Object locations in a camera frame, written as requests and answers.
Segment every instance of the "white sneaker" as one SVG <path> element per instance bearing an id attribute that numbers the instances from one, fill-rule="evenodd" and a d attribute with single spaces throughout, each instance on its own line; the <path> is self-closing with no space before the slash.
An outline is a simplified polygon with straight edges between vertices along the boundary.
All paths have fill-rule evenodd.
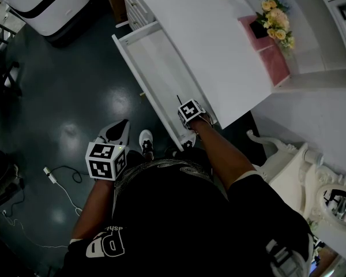
<path id="1" fill-rule="evenodd" d="M 150 130 L 143 130 L 140 133 L 140 147 L 142 150 L 142 154 L 145 155 L 146 153 L 152 154 L 152 159 L 154 159 L 154 148 L 152 147 L 152 133 Z"/>

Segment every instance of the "flower bouquet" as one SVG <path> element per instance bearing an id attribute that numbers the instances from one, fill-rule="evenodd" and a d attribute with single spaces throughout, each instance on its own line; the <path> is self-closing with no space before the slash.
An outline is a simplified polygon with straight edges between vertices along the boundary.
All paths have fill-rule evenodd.
<path id="1" fill-rule="evenodd" d="M 258 27 L 263 28 L 269 37 L 279 41 L 280 45 L 284 48 L 294 48 L 295 38 L 289 30 L 289 20 L 287 14 L 290 7 L 286 0 L 264 0 L 261 3 L 263 13 L 257 13 L 256 22 L 253 24 L 261 24 Z"/>

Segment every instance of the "mirror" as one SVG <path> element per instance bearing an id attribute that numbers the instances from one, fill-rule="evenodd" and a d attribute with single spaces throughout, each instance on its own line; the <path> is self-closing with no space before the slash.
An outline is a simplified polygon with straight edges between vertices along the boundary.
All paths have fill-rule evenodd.
<path id="1" fill-rule="evenodd" d="M 346 224 L 346 191 L 329 189 L 324 192 L 324 200 L 327 210 L 337 220 Z"/>

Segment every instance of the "dark floor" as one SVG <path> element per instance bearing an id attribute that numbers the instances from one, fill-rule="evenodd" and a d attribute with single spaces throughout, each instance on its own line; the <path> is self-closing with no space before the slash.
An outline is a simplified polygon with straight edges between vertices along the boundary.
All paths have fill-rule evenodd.
<path id="1" fill-rule="evenodd" d="M 131 122 L 131 149 L 139 150 L 138 136 L 145 128 L 154 135 L 156 156 L 172 143 L 148 100 L 140 97 L 142 90 L 111 39 L 112 34 L 121 37 L 130 29 L 114 26 L 112 16 L 105 14 L 71 45 L 56 49 L 26 25 L 8 47 L 8 61 L 21 65 L 23 97 L 0 119 L 0 149 L 13 157 L 25 181 L 26 199 L 14 207 L 12 218 L 19 219 L 26 235 L 41 245 L 67 245 L 78 218 L 63 190 L 45 176 L 44 166 L 65 164 L 86 171 L 88 142 L 101 128 L 124 118 Z M 253 163 L 262 164 L 264 152 L 247 139 L 248 129 L 256 132 L 250 113 L 223 135 Z M 55 177 L 82 207 L 93 180 L 84 177 L 76 184 L 72 171 L 65 169 Z M 16 194 L 0 212 L 21 198 L 21 193 Z M 41 276 L 50 266 L 62 266 L 65 248 L 33 245 L 19 224 L 9 226 L 1 214 L 0 238 Z"/>

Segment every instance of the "black t-shirt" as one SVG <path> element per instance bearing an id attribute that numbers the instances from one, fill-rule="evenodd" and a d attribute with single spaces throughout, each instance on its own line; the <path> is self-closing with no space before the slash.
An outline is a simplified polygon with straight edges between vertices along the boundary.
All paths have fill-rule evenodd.
<path id="1" fill-rule="evenodd" d="M 307 259 L 309 226 L 259 175 L 232 184 L 228 200 L 204 175 L 184 162 L 137 169 L 105 228 L 69 245 L 63 274 L 267 276 L 272 239 Z"/>

